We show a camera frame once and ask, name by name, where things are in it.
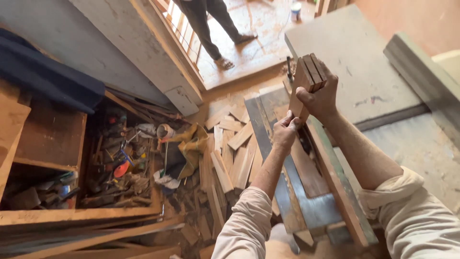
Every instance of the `beige shirt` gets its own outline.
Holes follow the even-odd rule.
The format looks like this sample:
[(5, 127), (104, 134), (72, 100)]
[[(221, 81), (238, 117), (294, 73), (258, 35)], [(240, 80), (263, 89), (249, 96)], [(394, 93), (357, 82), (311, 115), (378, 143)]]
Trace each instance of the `beige shirt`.
[[(402, 168), (402, 176), (359, 194), (367, 217), (377, 218), (385, 229), (391, 257), (460, 259), (460, 220), (423, 188), (420, 175)], [(217, 237), (212, 259), (265, 258), (271, 218), (268, 195), (249, 187), (232, 211)]]

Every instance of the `dark pants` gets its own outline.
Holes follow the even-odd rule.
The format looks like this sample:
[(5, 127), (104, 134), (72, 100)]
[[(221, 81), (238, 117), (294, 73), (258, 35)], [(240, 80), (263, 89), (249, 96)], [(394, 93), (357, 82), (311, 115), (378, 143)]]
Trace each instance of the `dark pants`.
[(227, 5), (223, 0), (173, 0), (173, 2), (179, 6), (182, 13), (187, 17), (190, 26), (212, 59), (218, 60), (222, 55), (217, 46), (211, 42), (211, 32), (207, 24), (206, 11), (219, 22), (233, 42), (239, 41), (241, 36), (233, 24), (227, 11)]

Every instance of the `forearm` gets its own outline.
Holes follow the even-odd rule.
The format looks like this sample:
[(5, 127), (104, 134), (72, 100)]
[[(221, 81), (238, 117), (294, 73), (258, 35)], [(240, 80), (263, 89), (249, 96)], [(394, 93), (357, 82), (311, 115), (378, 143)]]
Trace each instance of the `forearm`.
[(264, 191), (270, 200), (275, 195), (276, 184), (280, 178), (281, 168), (283, 167), (286, 155), (280, 148), (273, 147), (264, 164), (260, 168), (251, 186), (257, 187)]
[(320, 121), (337, 142), (363, 189), (374, 190), (384, 181), (402, 175), (401, 167), (338, 111)]

